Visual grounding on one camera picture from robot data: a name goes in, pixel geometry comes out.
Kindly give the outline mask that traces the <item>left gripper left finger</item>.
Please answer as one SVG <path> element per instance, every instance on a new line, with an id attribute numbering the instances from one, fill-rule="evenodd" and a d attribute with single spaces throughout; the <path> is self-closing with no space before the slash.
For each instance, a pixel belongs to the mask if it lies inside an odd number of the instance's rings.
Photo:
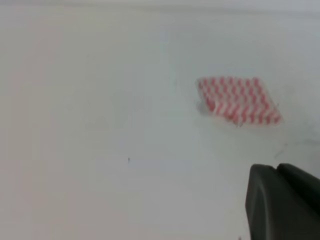
<path id="1" fill-rule="evenodd" d="M 251 166 L 245 210 L 252 240 L 320 238 L 320 215 L 272 166 Z"/>

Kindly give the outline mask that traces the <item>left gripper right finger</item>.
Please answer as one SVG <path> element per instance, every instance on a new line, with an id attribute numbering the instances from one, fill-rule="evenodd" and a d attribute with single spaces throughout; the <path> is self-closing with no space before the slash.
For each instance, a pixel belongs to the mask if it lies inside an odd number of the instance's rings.
<path id="1" fill-rule="evenodd" d="M 319 215 L 320 179 L 288 163 L 279 164 L 276 170 L 306 204 Z"/>

